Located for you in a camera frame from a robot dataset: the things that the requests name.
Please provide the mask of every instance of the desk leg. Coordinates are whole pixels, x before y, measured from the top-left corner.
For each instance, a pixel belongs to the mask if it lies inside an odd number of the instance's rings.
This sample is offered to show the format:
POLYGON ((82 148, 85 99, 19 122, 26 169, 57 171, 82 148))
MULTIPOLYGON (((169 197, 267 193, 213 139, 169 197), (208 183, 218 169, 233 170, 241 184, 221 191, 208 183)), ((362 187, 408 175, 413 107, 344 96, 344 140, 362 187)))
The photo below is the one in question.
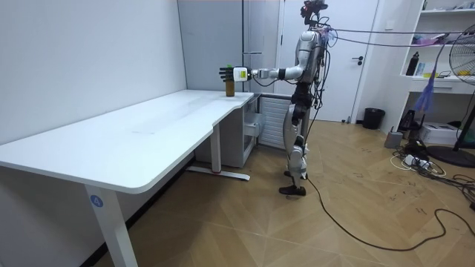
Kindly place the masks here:
POLYGON ((245 174, 236 174, 229 171, 221 171, 221 142, 220 142, 220 125, 219 123, 213 127, 213 133, 210 136, 211 141, 211 170, 201 167, 188 167, 188 171, 196 171, 205 174, 214 174, 224 177, 231 177, 249 181, 251 177, 245 174))
POLYGON ((137 267, 116 192, 91 185, 85 187, 114 266, 137 267))

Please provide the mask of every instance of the power strip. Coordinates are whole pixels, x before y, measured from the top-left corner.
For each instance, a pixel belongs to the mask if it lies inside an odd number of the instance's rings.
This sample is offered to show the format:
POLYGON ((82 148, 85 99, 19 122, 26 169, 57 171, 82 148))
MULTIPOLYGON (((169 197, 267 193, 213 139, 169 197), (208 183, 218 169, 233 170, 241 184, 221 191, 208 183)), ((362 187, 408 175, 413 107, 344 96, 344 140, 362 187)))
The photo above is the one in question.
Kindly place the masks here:
POLYGON ((413 166, 415 164, 419 165, 421 168, 428 169, 430 167, 430 162, 427 160, 419 159, 417 157, 414 157, 413 155, 407 155, 404 158, 404 163, 407 166, 413 166))

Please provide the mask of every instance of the black trash can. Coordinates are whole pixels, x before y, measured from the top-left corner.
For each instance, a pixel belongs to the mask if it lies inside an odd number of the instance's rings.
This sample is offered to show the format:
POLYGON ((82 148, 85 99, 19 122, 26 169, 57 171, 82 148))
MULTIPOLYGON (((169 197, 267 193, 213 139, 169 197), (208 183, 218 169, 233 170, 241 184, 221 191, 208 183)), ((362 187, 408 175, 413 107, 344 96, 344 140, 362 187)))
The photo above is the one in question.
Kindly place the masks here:
POLYGON ((381 124, 385 114, 386 112, 378 108, 365 108, 363 127, 366 129, 376 130, 379 128, 379 125, 381 124))

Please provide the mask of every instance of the humanoid robot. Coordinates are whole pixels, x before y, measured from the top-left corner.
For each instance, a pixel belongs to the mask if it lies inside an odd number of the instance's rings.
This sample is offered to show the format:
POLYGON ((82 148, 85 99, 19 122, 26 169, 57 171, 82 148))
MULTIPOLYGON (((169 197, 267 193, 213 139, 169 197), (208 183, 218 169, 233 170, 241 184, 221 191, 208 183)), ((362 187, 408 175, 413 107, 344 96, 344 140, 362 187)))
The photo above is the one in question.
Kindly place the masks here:
POLYGON ((309 30, 303 32, 298 40, 295 51, 295 66, 276 69, 250 69, 248 67, 221 68, 221 78, 246 82, 250 79, 279 79, 293 80, 295 92, 292 95, 292 104, 286 113, 284 120, 284 146, 287 153, 287 171, 284 175, 292 178, 293 185, 279 188, 281 194, 305 196, 306 190, 301 186, 301 179, 307 178, 308 153, 305 138, 309 123, 310 109, 316 106, 317 100, 312 95, 311 89, 314 83, 318 84, 320 67, 322 66, 327 40, 322 33, 325 29, 319 27, 312 17, 319 18, 320 10, 327 9, 325 0, 305 1, 301 8, 301 15, 305 18, 305 25, 309 30))

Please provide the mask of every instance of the black bottle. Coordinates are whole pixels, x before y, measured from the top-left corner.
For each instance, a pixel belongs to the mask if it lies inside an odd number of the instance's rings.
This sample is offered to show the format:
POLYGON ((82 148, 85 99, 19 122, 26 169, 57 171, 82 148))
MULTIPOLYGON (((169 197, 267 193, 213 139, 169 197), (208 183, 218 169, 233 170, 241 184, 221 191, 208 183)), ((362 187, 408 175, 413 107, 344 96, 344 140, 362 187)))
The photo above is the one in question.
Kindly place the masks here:
POLYGON ((419 52, 416 52, 410 59, 409 67, 407 67, 406 76, 412 76, 416 72, 417 63, 419 63, 419 52))

